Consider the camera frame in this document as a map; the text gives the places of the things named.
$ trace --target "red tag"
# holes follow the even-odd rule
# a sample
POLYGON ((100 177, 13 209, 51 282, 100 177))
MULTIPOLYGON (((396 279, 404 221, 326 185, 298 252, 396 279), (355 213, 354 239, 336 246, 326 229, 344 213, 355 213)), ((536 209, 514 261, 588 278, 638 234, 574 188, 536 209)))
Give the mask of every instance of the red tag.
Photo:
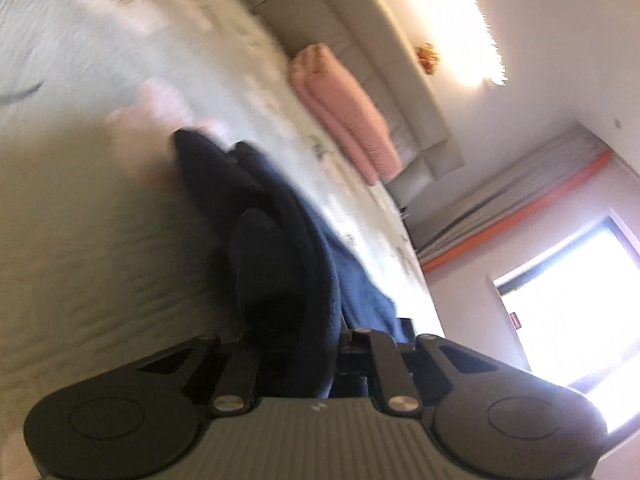
POLYGON ((518 319, 518 314, 516 314, 515 312, 511 312, 509 314, 509 317, 511 318, 511 322, 513 323, 513 327, 517 330, 519 328, 522 328, 522 325, 520 324, 520 320, 518 319))

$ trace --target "pink pillow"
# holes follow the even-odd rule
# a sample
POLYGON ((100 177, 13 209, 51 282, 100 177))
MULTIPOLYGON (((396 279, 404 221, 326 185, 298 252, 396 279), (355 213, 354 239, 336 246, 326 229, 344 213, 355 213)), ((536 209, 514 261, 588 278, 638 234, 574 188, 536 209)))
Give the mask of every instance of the pink pillow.
POLYGON ((393 178, 402 170, 385 118, 329 47, 315 44, 302 50, 291 63, 290 81, 368 183, 360 152, 377 174, 393 178))

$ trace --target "gray curtain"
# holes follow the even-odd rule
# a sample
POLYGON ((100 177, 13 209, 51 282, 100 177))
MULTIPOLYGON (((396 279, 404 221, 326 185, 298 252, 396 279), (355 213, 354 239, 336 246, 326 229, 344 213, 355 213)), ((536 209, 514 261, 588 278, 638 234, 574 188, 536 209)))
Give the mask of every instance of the gray curtain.
POLYGON ((581 124, 493 177, 465 198, 429 216, 415 229, 422 263, 446 253, 487 227, 545 196, 609 147, 581 124))

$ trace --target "orange curtain trim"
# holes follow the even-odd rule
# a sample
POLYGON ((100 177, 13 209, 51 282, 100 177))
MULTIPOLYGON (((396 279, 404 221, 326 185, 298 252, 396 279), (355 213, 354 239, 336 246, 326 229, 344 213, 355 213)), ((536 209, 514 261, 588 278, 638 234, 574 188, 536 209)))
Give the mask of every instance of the orange curtain trim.
POLYGON ((467 252, 469 249, 479 245, 489 238, 507 230, 509 227, 517 224, 518 222, 533 215, 533 213, 540 211, 542 208, 549 206, 552 202, 565 196, 570 191, 580 187, 587 182, 591 177, 599 173, 613 158, 613 151, 601 153, 595 159, 593 159, 588 165, 582 168, 574 176, 552 189, 545 196, 533 201, 526 206, 518 209, 511 215, 498 220, 495 224, 490 225, 486 229, 476 233, 471 238, 459 243, 446 253, 436 256, 433 260, 429 260, 422 264, 422 272, 430 272, 431 270, 441 266, 442 264, 452 260, 453 258, 460 256, 460 254, 467 252))

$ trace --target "headboard panel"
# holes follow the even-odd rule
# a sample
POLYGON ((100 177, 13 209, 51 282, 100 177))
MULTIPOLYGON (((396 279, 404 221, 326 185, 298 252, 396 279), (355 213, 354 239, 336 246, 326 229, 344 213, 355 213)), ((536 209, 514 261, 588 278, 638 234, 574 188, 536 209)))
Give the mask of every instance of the headboard panel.
POLYGON ((384 115, 405 170, 387 188, 407 205, 463 164, 413 49, 382 0, 246 0, 290 55, 325 43, 384 115))

